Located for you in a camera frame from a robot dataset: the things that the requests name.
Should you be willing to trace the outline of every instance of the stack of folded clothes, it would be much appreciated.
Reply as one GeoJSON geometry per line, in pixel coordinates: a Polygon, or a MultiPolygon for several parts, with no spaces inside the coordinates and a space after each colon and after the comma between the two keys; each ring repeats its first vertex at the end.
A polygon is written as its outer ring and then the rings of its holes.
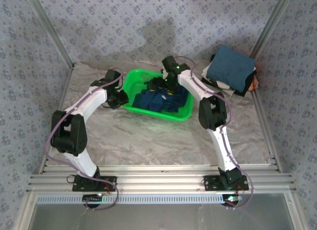
{"type": "Polygon", "coordinates": [[[229,95],[244,96],[257,88],[255,60],[222,45],[203,70],[202,82],[222,89],[229,95]]]}

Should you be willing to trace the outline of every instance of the folded clothes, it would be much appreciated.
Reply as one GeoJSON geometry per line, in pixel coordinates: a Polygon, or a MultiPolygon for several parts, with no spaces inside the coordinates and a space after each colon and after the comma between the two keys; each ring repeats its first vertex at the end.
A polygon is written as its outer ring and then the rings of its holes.
{"type": "Polygon", "coordinates": [[[229,96],[232,96],[233,94],[245,96],[247,91],[252,92],[254,89],[258,88],[259,82],[257,81],[257,79],[255,77],[255,74],[257,73],[255,67],[254,67],[253,73],[251,73],[246,79],[246,86],[245,86],[243,92],[239,92],[238,90],[231,88],[229,85],[227,85],[223,82],[216,81],[215,79],[211,79],[211,78],[207,77],[207,70],[209,69],[211,63],[206,68],[203,69],[202,80],[201,80],[203,83],[205,83],[207,85],[211,85],[217,89],[220,89],[223,92],[225,92],[226,94],[228,94],[229,96]]]}
{"type": "Polygon", "coordinates": [[[207,70],[207,77],[223,82],[242,95],[250,87],[255,60],[222,45],[207,70]]]}
{"type": "Polygon", "coordinates": [[[181,85],[177,86],[174,94],[165,89],[144,89],[135,96],[132,106],[155,112],[178,112],[178,108],[186,104],[187,98],[188,91],[181,85]]]}

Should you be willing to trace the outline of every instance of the crumpled paper surface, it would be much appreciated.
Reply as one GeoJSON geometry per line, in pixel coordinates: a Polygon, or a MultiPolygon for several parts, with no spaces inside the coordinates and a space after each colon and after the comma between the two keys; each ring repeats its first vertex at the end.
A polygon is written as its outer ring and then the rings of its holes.
{"type": "MultiPolygon", "coordinates": [[[[198,61],[195,74],[208,64],[198,61]]],[[[102,78],[109,68],[124,74],[135,68],[160,71],[161,62],[122,61],[121,63],[76,63],[66,91],[63,109],[74,104],[94,80],[102,78]]],[[[266,164],[269,152],[265,144],[253,99],[225,95],[233,107],[234,121],[228,126],[228,137],[239,164],[266,164]]],[[[105,109],[100,106],[86,123],[87,151],[97,165],[217,165],[211,137],[198,120],[198,102],[191,117],[183,122],[171,122],[131,113],[124,108],[105,109]]],[[[64,156],[53,149],[58,159],[64,156]]],[[[58,165],[49,161],[48,165],[58,165]]]]}

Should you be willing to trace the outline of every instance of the wall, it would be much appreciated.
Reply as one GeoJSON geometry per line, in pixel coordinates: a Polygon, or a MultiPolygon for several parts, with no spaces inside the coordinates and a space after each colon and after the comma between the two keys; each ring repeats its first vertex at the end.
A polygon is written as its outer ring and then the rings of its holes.
{"type": "Polygon", "coordinates": [[[0,1],[0,229],[10,229],[68,68],[26,0],[0,1]]]}
{"type": "Polygon", "coordinates": [[[279,157],[317,229],[317,0],[291,0],[257,59],[279,157]]]}
{"type": "Polygon", "coordinates": [[[73,61],[249,54],[276,0],[40,0],[73,61]]]}

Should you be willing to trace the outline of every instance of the folded blue towel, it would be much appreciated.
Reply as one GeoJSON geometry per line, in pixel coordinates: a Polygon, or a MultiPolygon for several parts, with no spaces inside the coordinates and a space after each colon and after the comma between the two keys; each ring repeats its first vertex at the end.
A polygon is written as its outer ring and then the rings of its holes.
{"type": "Polygon", "coordinates": [[[246,79],[253,73],[255,64],[254,59],[222,45],[208,68],[207,77],[243,92],[246,79]]]}

